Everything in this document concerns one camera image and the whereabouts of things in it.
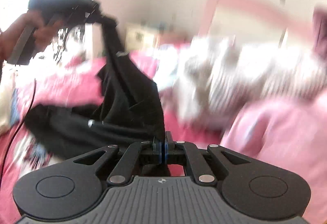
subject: black fabric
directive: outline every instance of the black fabric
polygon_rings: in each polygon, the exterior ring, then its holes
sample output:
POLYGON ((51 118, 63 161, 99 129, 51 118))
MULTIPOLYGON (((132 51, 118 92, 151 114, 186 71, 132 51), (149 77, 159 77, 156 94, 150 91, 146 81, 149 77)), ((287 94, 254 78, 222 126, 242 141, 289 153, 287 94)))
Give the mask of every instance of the black fabric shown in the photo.
POLYGON ((37 141, 64 159, 108 144, 128 147, 136 141, 165 140, 164 115, 156 84, 142 74, 124 52, 115 27, 102 25, 106 65, 98 77, 100 106, 64 108, 37 105, 25 124, 37 141))

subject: gray ribbed surface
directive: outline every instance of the gray ribbed surface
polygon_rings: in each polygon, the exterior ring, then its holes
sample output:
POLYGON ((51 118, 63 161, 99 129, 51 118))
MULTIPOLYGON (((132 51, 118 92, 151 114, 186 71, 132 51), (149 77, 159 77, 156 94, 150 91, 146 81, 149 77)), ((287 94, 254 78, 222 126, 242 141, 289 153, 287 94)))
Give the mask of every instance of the gray ribbed surface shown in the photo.
MULTIPOLYGON (((109 190, 92 211, 61 224, 259 224, 229 207, 214 188, 201 187, 189 177, 135 177, 125 187, 109 190)), ((24 217, 18 224, 43 222, 24 217)), ((306 224, 302 218, 280 224, 306 224)))

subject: person's arm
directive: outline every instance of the person's arm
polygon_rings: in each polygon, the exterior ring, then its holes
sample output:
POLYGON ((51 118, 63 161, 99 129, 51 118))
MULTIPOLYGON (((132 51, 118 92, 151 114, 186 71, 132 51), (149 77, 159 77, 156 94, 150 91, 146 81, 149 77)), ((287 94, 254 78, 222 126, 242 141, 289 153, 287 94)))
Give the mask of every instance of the person's arm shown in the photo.
POLYGON ((63 25, 62 21, 57 21, 52 26, 45 26, 39 11, 28 11, 18 17, 6 31, 0 33, 0 81, 3 61, 10 57, 27 24, 32 24, 37 28, 33 36, 35 37, 35 46, 40 52, 45 50, 63 25))

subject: pink headboard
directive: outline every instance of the pink headboard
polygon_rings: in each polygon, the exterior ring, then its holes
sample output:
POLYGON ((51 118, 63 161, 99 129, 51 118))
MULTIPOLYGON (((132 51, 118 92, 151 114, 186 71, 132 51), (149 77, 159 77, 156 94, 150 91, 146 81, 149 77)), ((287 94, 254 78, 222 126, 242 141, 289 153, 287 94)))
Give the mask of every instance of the pink headboard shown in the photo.
POLYGON ((296 20, 279 7, 264 0, 208 0, 200 25, 199 36, 208 35, 216 8, 219 6, 243 11, 275 27, 287 28, 290 34, 296 35, 306 42, 314 42, 312 23, 296 20))

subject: wire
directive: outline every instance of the wire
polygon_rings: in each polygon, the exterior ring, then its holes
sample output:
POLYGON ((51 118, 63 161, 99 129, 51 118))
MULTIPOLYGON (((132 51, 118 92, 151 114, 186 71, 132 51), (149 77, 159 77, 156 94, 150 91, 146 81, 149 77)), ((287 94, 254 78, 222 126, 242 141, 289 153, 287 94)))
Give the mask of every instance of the wire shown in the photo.
POLYGON ((32 108, 32 105, 33 105, 33 102, 34 102, 34 97, 35 97, 35 92, 36 92, 36 79, 34 79, 34 91, 33 91, 33 97, 32 97, 31 103, 30 103, 30 105, 28 107, 28 110, 27 110, 24 118, 22 119, 22 122, 19 124, 18 128, 16 129, 16 131, 13 134, 13 136, 11 137, 10 142, 8 144, 8 147, 6 149, 6 153, 4 154, 4 158, 3 158, 3 161, 2 161, 2 167, 1 167, 1 171, 0 171, 0 191, 1 191, 2 176, 3 176, 3 171, 4 171, 4 164, 6 162, 6 158, 7 158, 7 155, 8 155, 9 149, 10 149, 10 146, 11 146, 12 142, 14 141, 14 139, 15 139, 18 131, 22 127, 22 125, 23 125, 23 123, 25 121, 26 115, 29 113, 29 111, 32 108))

